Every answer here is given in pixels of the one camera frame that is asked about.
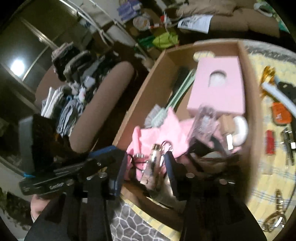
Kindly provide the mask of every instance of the pink cloth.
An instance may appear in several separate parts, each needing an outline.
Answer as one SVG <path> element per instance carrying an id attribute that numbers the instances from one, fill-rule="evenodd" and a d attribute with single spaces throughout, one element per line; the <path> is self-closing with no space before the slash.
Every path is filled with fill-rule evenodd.
<path id="1" fill-rule="evenodd" d="M 132 156 L 136 153 L 142 153 L 148 157 L 153 144 L 161 144 L 164 141 L 170 141 L 173 145 L 173 156 L 174 158 L 177 158 L 188 150 L 189 142 L 187 140 L 187 136 L 193 125 L 193 121 L 194 119 L 179 121 L 173 109 L 169 108 L 167 118 L 161 127 L 150 129 L 141 129 L 139 126 L 135 127 L 132 135 L 132 142 L 128 146 L 126 152 Z M 221 143 L 223 142 L 218 121 L 216 121 L 216 130 L 214 131 L 213 136 Z M 207 145 L 213 148 L 212 142 L 207 143 Z M 137 161 L 143 162 L 144 159 L 135 159 L 136 166 L 139 169 L 144 170 L 146 163 L 137 163 Z M 128 157 L 128 165 L 125 173 L 126 180 L 129 180 L 128 173 L 132 167 L 133 164 L 131 163 L 131 157 Z M 161 172 L 165 173 L 166 168 L 162 167 Z M 138 169 L 136 170 L 136 177 L 139 181 L 142 178 L 142 172 Z"/>

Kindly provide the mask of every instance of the ceiling light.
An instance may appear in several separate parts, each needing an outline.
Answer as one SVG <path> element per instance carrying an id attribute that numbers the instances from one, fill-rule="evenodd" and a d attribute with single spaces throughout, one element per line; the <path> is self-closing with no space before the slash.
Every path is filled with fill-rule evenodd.
<path id="1" fill-rule="evenodd" d="M 12 63 L 12 65 L 11 65 L 11 67 L 10 67 L 10 70 L 11 70 L 16 76 L 20 77 L 20 76 L 24 73 L 24 71 L 25 71 L 25 65 L 24 65 L 24 63 L 23 63 L 21 60 L 16 59 L 16 60 Z"/>

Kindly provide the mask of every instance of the green plastic bag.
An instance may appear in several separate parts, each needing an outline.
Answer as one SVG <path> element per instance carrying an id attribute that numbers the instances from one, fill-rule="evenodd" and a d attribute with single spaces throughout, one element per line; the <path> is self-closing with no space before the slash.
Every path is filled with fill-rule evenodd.
<path id="1" fill-rule="evenodd" d="M 178 35 L 166 32 L 156 37 L 152 42 L 157 48 L 166 49 L 178 44 Z"/>
<path id="2" fill-rule="evenodd" d="M 149 49 L 154 47 L 153 40 L 155 39 L 155 36 L 149 36 L 147 38 L 139 39 L 138 43 L 145 49 Z"/>

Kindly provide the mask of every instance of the cardboard box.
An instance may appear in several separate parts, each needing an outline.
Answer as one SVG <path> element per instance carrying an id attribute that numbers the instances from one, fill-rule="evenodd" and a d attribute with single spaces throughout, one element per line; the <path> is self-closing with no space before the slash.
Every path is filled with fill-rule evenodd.
<path id="1" fill-rule="evenodd" d="M 144 127 L 145 118 L 155 104 L 166 105 L 178 68 L 180 66 L 196 68 L 197 63 L 192 57 L 197 51 L 212 51 L 216 56 L 238 56 L 240 60 L 245 88 L 245 117 L 249 125 L 249 134 L 241 150 L 239 164 L 243 177 L 242 182 L 237 183 L 237 186 L 240 196 L 247 202 L 258 175 L 263 136 L 258 84 L 248 54 L 240 41 L 205 41 L 163 51 L 127 112 L 113 144 L 120 149 L 127 149 L 135 126 Z M 180 120 L 190 118 L 186 110 L 190 92 L 191 90 L 185 94 L 176 112 Z M 160 210 L 159 205 L 147 199 L 142 190 L 132 183 L 124 184 L 122 194 L 160 222 L 176 230 L 182 228 L 182 225 L 180 226 L 182 218 L 177 213 L 162 207 Z"/>

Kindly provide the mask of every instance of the white strip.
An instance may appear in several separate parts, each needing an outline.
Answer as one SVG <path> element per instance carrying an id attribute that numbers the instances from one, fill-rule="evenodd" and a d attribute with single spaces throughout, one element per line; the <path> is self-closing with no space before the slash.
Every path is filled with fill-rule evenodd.
<path id="1" fill-rule="evenodd" d="M 51 100 L 52 100 L 52 96 L 53 96 L 54 92 L 55 92 L 55 89 L 52 88 L 52 87 L 50 87 L 50 88 L 49 88 L 49 91 L 48 91 L 48 96 L 47 96 L 47 98 L 46 98 L 45 106 L 44 106 L 44 108 L 43 108 L 43 110 L 42 110 L 42 112 L 41 112 L 41 116 L 44 116 L 44 114 L 46 113 L 46 111 L 47 111 L 47 109 L 48 109 L 48 106 L 49 106 L 49 103 L 50 103 Z"/>
<path id="2" fill-rule="evenodd" d="M 279 220 L 276 222 L 275 227 L 277 227 L 281 223 L 282 220 L 283 220 L 283 217 L 280 217 Z"/>
<path id="3" fill-rule="evenodd" d="M 229 134 L 226 136 L 226 140 L 227 140 L 227 146 L 228 146 L 228 150 L 232 150 L 233 149 L 233 145 L 232 145 L 232 135 Z"/>

